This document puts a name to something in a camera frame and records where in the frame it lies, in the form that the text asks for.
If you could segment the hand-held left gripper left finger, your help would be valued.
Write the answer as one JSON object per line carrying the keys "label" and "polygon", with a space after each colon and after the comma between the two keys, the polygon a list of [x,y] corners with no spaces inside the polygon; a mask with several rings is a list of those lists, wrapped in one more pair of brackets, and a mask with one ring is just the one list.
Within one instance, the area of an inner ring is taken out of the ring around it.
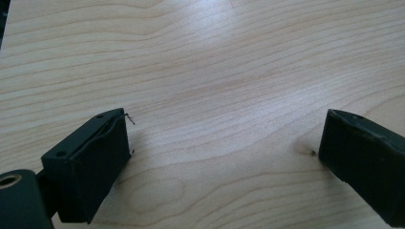
{"label": "hand-held left gripper left finger", "polygon": [[131,158],[122,108],[98,114],[41,157],[63,222],[91,222]]}

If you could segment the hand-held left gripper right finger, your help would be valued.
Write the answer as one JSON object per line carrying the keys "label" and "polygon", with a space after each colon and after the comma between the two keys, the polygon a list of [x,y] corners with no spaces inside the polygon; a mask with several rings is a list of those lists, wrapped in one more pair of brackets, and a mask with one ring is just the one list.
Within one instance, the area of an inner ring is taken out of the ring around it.
{"label": "hand-held left gripper right finger", "polygon": [[383,220],[405,228],[405,137],[361,115],[330,109],[319,159]]}

